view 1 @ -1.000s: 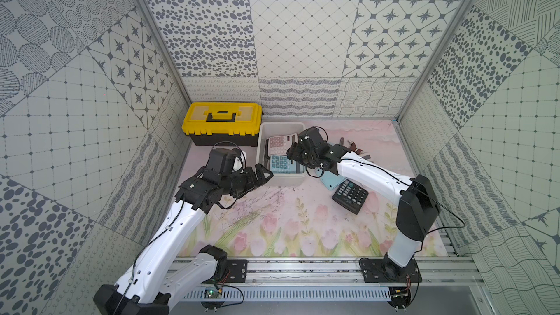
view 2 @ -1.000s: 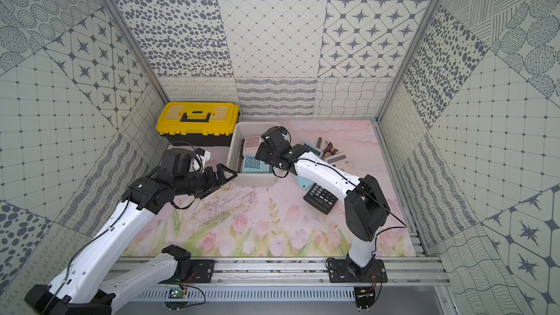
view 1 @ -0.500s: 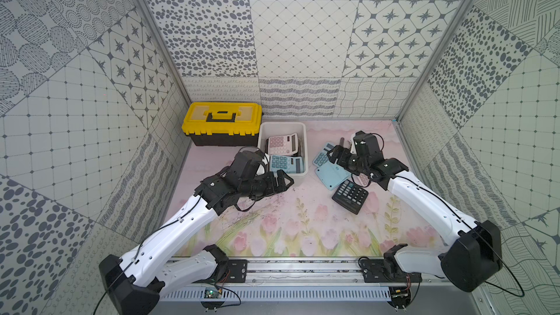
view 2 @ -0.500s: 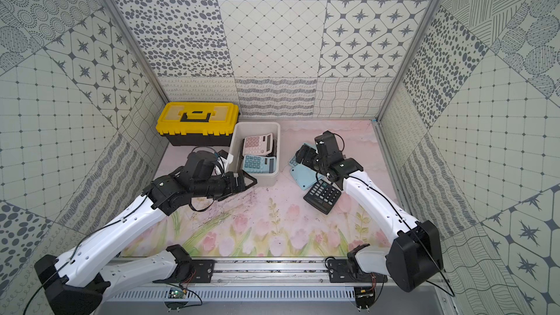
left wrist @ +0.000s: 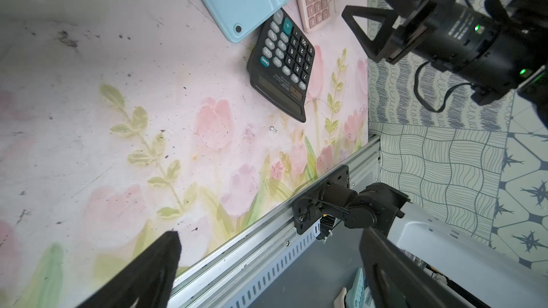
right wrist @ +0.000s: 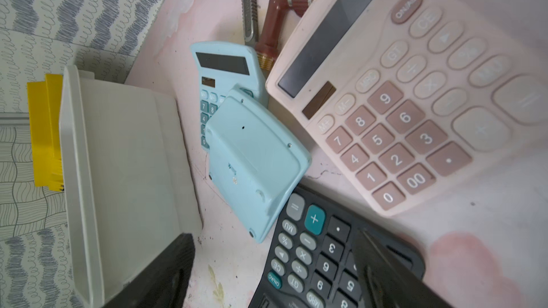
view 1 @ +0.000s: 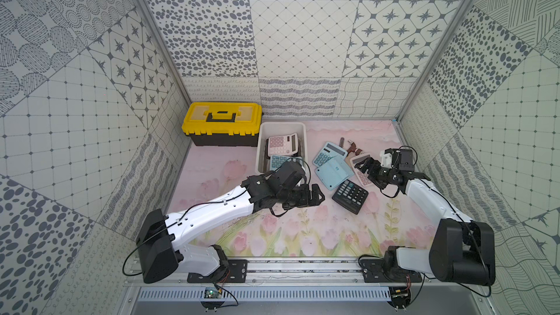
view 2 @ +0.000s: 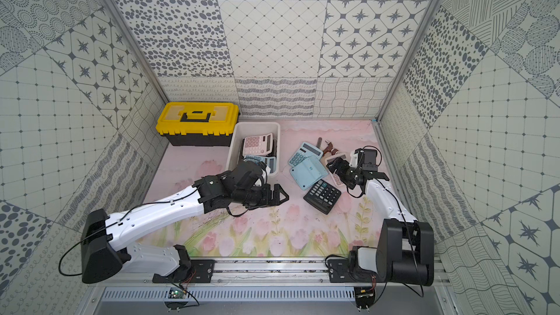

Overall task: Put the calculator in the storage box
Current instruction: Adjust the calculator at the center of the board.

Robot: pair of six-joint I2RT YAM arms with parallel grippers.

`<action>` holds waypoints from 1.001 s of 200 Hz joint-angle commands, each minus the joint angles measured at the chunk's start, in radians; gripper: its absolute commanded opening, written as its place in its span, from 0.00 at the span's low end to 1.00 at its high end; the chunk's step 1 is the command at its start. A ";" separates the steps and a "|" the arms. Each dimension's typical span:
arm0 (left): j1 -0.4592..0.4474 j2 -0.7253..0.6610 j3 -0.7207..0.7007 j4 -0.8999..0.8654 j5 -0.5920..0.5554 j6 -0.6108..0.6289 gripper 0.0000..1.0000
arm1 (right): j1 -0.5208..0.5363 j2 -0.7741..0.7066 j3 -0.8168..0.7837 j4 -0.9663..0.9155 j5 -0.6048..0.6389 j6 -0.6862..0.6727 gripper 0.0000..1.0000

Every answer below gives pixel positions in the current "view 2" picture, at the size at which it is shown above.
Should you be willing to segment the light blue calculator back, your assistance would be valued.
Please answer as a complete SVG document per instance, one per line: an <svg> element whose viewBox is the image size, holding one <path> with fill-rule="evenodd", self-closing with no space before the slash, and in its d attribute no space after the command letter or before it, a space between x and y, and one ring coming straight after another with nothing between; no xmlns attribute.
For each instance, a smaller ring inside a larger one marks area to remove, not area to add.
<svg viewBox="0 0 560 315"><path fill-rule="evenodd" d="M318 158L306 158L290 169L290 174L302 190L308 190L316 182L329 175Z"/></svg>

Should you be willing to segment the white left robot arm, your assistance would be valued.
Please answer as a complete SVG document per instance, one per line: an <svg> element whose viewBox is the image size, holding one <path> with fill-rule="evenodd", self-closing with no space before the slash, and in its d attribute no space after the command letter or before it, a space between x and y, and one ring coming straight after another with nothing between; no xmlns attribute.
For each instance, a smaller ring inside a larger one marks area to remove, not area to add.
<svg viewBox="0 0 560 315"><path fill-rule="evenodd" d="M185 246L142 246L138 240L164 227L238 204L246 211L280 206L289 195L268 183L263 163L242 162L232 171L204 176L191 186L159 201L128 211L92 211L79 243L85 284L106 281L120 272L152 274L155 282L180 284L194 277Z"/></svg>

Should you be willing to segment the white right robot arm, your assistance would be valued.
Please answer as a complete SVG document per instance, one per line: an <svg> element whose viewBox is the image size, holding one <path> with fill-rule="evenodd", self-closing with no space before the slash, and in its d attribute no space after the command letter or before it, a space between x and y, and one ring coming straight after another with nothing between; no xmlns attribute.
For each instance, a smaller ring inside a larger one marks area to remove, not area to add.
<svg viewBox="0 0 560 315"><path fill-rule="evenodd" d="M373 204L383 217L378 245L353 246L345 260L328 262L332 282L387 283L429 287L435 274L433 228L417 220L389 184L389 177L379 171L375 147L354 151L351 160L335 157L327 169L338 176L347 189L360 188L361 198Z"/></svg>

